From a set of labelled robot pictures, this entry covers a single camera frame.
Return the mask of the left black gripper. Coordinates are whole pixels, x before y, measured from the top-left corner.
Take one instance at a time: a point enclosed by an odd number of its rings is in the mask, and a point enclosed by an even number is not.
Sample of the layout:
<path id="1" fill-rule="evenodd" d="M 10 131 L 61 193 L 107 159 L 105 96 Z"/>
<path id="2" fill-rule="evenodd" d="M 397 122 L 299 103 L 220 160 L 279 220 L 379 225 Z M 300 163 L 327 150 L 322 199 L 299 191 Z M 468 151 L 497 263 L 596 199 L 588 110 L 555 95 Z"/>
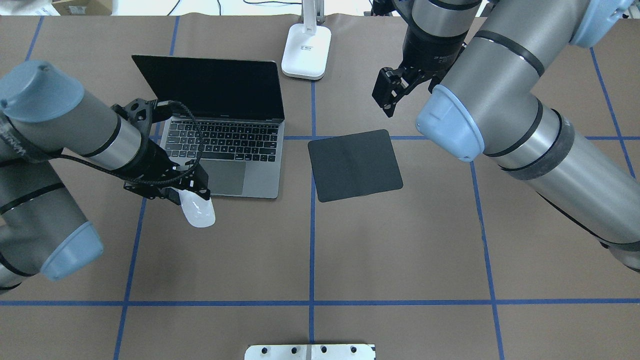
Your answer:
<path id="1" fill-rule="evenodd" d="M 110 108 L 141 135 L 141 148 L 134 159 L 115 170 L 125 180 L 126 190 L 147 199 L 168 199 L 176 205 L 180 205 L 178 191 L 190 191 L 204 200 L 211 198 L 209 177 L 200 164 L 205 154 L 205 129 L 186 105 L 174 100 L 135 99 L 126 106 L 114 104 Z M 195 134 L 194 143 L 186 145 L 185 165 L 174 162 L 170 157 L 173 150 L 164 149 L 149 136 L 151 125 L 172 116 L 186 116 L 186 124 Z"/>

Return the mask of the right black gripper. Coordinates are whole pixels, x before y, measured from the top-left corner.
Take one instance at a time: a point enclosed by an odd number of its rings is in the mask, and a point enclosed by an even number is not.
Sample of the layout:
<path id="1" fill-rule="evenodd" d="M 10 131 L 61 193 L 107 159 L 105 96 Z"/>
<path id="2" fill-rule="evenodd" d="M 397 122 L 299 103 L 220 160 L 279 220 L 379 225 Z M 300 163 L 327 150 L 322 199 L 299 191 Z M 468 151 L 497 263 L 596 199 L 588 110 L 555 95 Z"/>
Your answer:
<path id="1" fill-rule="evenodd" d="M 438 71 L 425 71 L 413 66 L 400 66 L 398 69 L 383 67 L 375 80 L 372 97 L 384 114 L 391 118 L 404 96 L 425 82 L 429 82 L 429 92 L 432 93 L 451 68 L 452 64 Z"/>

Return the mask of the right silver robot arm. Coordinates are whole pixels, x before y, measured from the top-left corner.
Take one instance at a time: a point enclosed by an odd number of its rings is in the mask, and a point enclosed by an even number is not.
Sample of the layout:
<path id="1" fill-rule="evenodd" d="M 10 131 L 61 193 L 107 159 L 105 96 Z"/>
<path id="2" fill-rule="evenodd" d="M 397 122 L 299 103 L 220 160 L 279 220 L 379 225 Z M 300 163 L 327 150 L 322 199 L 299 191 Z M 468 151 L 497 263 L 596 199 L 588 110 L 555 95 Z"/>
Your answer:
<path id="1" fill-rule="evenodd" d="M 595 45 L 630 0 L 493 0 L 469 42 L 480 0 L 375 0 L 407 23 L 398 68 L 384 67 L 372 97 L 391 117 L 429 82 L 418 132 L 463 162 L 492 158 L 514 179 L 639 271 L 638 182 L 532 89 L 569 44 Z"/>

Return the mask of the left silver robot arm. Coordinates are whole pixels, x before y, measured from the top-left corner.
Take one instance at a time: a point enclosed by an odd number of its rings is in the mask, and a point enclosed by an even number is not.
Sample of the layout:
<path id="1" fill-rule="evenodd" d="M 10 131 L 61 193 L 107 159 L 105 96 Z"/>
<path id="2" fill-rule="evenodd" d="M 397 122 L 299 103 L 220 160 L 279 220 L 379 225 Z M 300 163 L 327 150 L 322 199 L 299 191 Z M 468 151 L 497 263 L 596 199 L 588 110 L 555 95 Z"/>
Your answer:
<path id="1" fill-rule="evenodd" d="M 153 123 L 190 110 L 178 101 L 105 105 L 76 78 L 27 60 L 1 78 L 1 292 L 43 274 L 58 281 L 100 257 L 98 231 L 52 167 L 70 160 L 124 181 L 146 199 L 167 199 L 196 228 L 217 217 L 200 164 L 185 165 L 150 139 Z"/>

